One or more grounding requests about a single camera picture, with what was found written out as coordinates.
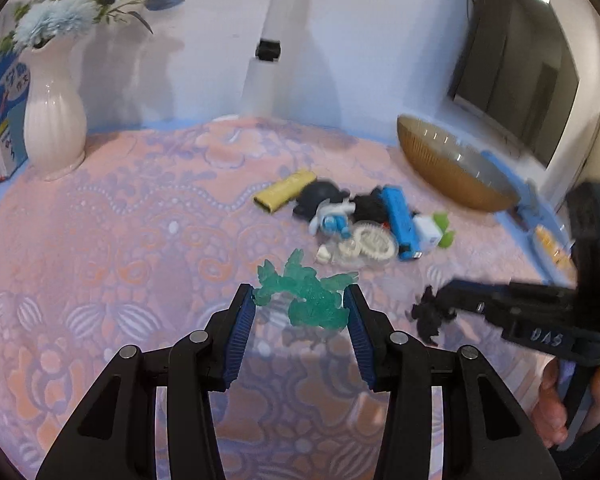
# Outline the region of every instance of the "blue flower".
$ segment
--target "blue flower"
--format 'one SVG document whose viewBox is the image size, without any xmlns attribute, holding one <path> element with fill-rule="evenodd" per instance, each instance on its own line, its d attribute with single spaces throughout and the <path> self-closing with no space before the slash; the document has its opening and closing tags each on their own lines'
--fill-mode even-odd
<svg viewBox="0 0 600 480">
<path fill-rule="evenodd" d="M 93 0 L 45 0 L 22 17 L 13 41 L 17 50 L 46 43 L 56 36 L 83 34 L 93 25 L 98 7 Z"/>
</svg>

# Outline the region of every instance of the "bowl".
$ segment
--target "bowl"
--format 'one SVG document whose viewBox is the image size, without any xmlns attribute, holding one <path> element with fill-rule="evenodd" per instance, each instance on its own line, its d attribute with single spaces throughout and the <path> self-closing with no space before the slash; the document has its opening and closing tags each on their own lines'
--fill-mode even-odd
<svg viewBox="0 0 600 480">
<path fill-rule="evenodd" d="M 496 165 L 435 124 L 400 116 L 398 140 L 413 169 L 459 205 L 495 213 L 520 201 L 516 189 Z"/>
</svg>

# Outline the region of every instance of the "tablecloth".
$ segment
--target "tablecloth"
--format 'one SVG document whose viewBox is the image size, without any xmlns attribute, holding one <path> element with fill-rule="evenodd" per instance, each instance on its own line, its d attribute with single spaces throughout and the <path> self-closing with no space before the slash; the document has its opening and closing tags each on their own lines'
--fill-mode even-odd
<svg viewBox="0 0 600 480">
<path fill-rule="evenodd" d="M 300 168 L 352 192 L 399 185 L 419 211 L 449 211 L 451 248 L 360 273 L 370 306 L 397 329 L 416 333 L 406 312 L 428 284 L 538 279 L 493 216 L 442 198 L 398 148 L 257 119 L 90 136 L 75 173 L 48 183 L 27 168 L 0 202 L 0 445 L 27 478 L 121 346 L 163 348 L 203 328 L 239 283 L 257 285 L 266 258 L 280 267 L 304 248 L 313 263 L 316 240 L 291 208 L 269 215 L 251 200 Z M 467 316 L 439 342 L 476 345 L 532 407 L 544 356 Z M 432 478 L 442 456 L 440 395 Z M 168 478 L 165 397 L 158 393 L 159 478 Z M 361 380 L 346 331 L 324 338 L 291 327 L 283 308 L 261 308 L 237 381 L 212 395 L 227 478 L 370 479 L 387 400 Z"/>
</svg>

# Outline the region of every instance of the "vase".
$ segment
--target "vase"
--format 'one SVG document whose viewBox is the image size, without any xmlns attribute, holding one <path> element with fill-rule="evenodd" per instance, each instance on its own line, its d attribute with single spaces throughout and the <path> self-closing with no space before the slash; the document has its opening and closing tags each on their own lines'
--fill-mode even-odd
<svg viewBox="0 0 600 480">
<path fill-rule="evenodd" d="M 24 143 L 29 160 L 48 181 L 71 173 L 84 160 L 87 117 L 69 70 L 74 43 L 60 36 L 20 55 L 31 75 Z"/>
</svg>

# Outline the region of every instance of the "green toy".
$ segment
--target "green toy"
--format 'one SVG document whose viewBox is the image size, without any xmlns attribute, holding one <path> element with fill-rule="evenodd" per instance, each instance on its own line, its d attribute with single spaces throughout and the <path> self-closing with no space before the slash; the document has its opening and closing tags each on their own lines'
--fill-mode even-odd
<svg viewBox="0 0 600 480">
<path fill-rule="evenodd" d="M 431 215 L 431 217 L 433 218 L 433 221 L 436 223 L 436 225 L 442 231 L 442 239 L 440 240 L 438 247 L 440 247 L 442 249 L 448 249 L 449 247 L 451 247 L 451 244 L 454 242 L 454 239 L 456 238 L 456 232 L 455 231 L 447 231 L 447 229 L 449 229 L 449 218 L 448 218 L 447 213 L 433 213 L 433 215 Z"/>
<path fill-rule="evenodd" d="M 342 307 L 339 291 L 355 283 L 358 273 L 337 274 L 319 280 L 315 269 L 301 265 L 303 255 L 301 249 L 293 251 L 282 276 L 269 260 L 258 267 L 262 287 L 253 291 L 256 305 L 268 305 L 277 292 L 290 292 L 295 296 L 289 304 L 289 321 L 293 326 L 305 324 L 342 330 L 349 320 L 349 310 Z"/>
</svg>

